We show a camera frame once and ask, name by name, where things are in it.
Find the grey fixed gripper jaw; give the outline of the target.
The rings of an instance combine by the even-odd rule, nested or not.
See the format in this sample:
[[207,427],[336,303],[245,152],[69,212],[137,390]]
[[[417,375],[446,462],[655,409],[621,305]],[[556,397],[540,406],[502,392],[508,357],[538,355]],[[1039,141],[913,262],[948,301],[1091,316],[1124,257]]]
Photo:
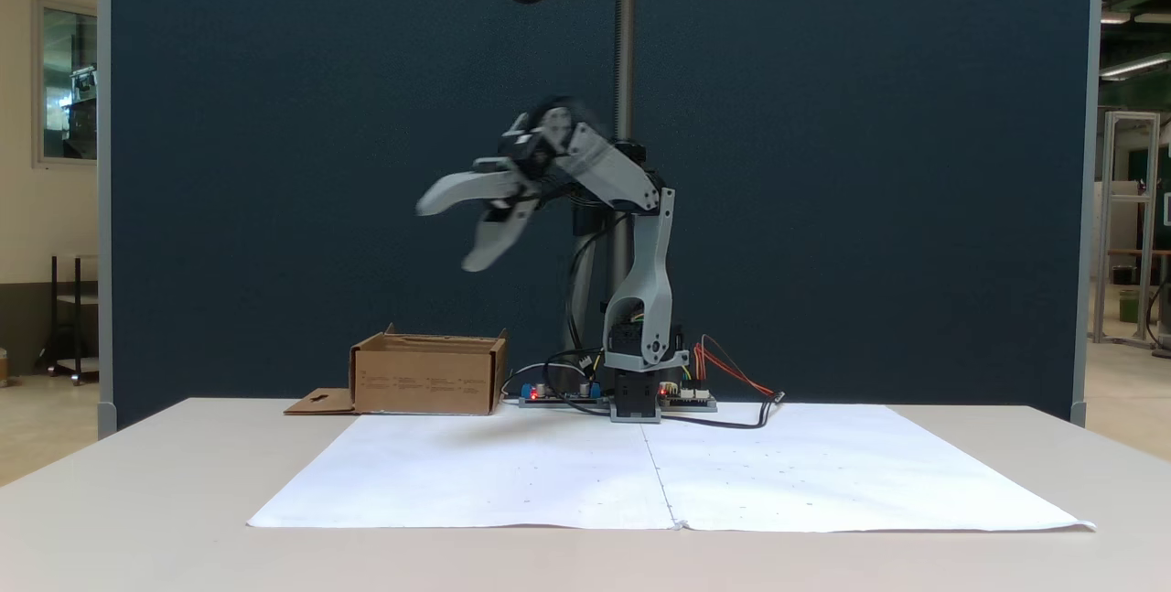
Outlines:
[[479,201],[486,214],[507,214],[523,200],[521,175],[511,170],[465,171],[443,175],[415,204],[418,216],[434,216],[465,201]]

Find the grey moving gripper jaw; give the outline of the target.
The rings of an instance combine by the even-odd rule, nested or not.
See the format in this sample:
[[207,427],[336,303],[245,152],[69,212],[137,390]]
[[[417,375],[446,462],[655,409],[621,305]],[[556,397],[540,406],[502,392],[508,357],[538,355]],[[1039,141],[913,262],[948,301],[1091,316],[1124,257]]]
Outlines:
[[463,259],[463,270],[475,274],[493,266],[518,242],[540,205],[539,197],[487,200],[475,226],[472,250]]

